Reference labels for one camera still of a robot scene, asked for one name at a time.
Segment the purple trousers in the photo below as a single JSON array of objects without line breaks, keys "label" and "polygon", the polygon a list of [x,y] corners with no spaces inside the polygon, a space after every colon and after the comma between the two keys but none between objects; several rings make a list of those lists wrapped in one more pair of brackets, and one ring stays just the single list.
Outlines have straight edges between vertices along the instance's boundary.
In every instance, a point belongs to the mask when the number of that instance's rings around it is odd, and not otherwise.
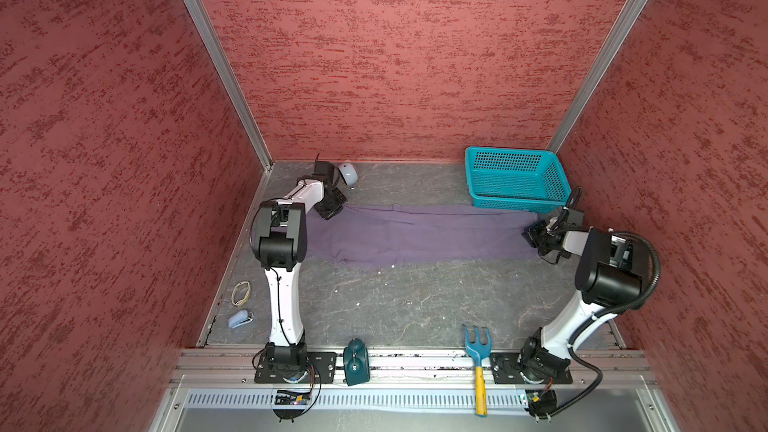
[{"label": "purple trousers", "polygon": [[307,257],[356,267],[452,260],[532,259],[523,238],[532,212],[471,205],[346,206],[325,220],[307,216]]}]

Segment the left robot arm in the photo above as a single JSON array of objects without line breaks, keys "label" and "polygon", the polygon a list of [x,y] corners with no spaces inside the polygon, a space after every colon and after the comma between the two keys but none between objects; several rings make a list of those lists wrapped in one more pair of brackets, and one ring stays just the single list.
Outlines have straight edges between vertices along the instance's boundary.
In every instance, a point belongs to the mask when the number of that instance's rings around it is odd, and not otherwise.
[{"label": "left robot arm", "polygon": [[285,196],[261,202],[250,223],[249,246],[264,271],[270,294],[271,329],[264,347],[266,368],[286,382],[310,370],[300,316],[299,272],[308,250],[307,215],[328,220],[346,199],[328,175],[304,176]]}]

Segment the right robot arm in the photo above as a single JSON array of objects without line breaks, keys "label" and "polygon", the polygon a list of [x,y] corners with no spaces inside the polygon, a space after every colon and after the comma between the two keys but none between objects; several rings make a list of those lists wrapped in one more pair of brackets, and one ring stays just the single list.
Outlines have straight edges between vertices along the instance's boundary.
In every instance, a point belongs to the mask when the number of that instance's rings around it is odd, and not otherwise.
[{"label": "right robot arm", "polygon": [[602,324],[642,307],[658,286],[661,266],[653,246],[630,232],[545,228],[533,243],[579,257],[574,295],[527,339],[518,358],[523,379],[540,384],[562,377]]}]

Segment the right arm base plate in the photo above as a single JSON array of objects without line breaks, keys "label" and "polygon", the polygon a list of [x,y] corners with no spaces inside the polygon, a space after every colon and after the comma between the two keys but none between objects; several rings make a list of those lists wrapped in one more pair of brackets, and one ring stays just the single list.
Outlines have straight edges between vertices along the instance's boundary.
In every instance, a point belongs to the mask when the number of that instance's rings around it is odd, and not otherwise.
[{"label": "right arm base plate", "polygon": [[490,368],[497,385],[545,386],[573,383],[570,360],[547,352],[521,359],[521,354],[496,352],[490,355]]}]

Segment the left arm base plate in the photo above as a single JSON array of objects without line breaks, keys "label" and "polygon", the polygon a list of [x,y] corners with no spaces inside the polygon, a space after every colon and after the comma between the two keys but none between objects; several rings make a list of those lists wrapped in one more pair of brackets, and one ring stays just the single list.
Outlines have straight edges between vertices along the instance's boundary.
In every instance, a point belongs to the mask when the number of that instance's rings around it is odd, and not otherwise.
[{"label": "left arm base plate", "polygon": [[310,351],[296,355],[267,350],[256,358],[253,382],[328,385],[334,381],[337,358],[336,352]]}]

